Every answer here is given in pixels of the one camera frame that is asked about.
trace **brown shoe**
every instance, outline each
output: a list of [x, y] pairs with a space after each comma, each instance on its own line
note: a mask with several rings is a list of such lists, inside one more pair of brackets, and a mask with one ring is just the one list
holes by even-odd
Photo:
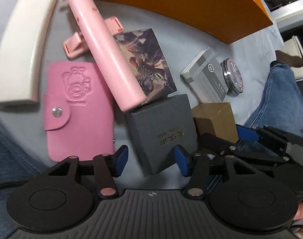
[[290, 56], [280, 50], [275, 51], [276, 60], [290, 67], [303, 67], [303, 59], [299, 56]]

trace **cable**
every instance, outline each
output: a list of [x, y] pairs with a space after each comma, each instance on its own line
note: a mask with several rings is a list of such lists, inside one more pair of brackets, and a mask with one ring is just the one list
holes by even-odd
[[0, 190], [9, 188], [9, 187], [19, 187], [25, 183], [27, 183], [28, 180], [16, 180], [16, 181], [8, 181], [8, 182], [0, 182]]

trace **white plastic piece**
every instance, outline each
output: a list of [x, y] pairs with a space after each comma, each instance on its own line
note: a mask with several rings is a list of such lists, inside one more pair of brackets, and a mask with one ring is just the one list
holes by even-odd
[[18, 0], [0, 44], [0, 105], [39, 101], [40, 61], [57, 0]]
[[[289, 55], [299, 56], [300, 58], [302, 58], [302, 53], [294, 36], [292, 37], [292, 39], [289, 39], [288, 41], [284, 42], [284, 47], [285, 47], [285, 52], [288, 53]], [[303, 78], [303, 67], [301, 68], [291, 67], [291, 69], [294, 73], [295, 79]]]

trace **embossed logo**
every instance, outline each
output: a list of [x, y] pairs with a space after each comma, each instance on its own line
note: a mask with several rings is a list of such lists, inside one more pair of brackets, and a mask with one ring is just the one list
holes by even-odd
[[71, 67], [70, 72], [62, 74], [65, 94], [72, 101], [84, 100], [92, 91], [91, 78], [85, 75], [83, 67]]
[[212, 64], [209, 64], [209, 65], [208, 65], [208, 69], [209, 69], [210, 72], [213, 72], [213, 65], [212, 65]]
[[160, 139], [160, 145], [164, 146], [168, 142], [173, 141], [176, 138], [182, 137], [184, 134], [184, 130], [176, 126], [158, 134], [157, 139]]
[[156, 197], [157, 196], [157, 193], [156, 192], [154, 192], [154, 191], [152, 191], [152, 192], [150, 192], [150, 193], [148, 193], [148, 196], [150, 196], [150, 197]]

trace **pink plastic clip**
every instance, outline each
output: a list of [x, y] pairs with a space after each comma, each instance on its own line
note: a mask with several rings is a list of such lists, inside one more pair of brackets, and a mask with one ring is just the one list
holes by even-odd
[[63, 42], [65, 53], [69, 59], [74, 59], [89, 50], [81, 32], [76, 32]]
[[[113, 36], [122, 33], [124, 30], [122, 24], [115, 16], [104, 20], [104, 22]], [[74, 33], [72, 37], [64, 41], [63, 47], [69, 59], [77, 58], [89, 50], [81, 32]]]
[[113, 36], [120, 34], [124, 31], [122, 24], [115, 16], [112, 16], [112, 17], [104, 20], [104, 22], [107, 25], [109, 31], [112, 33]]

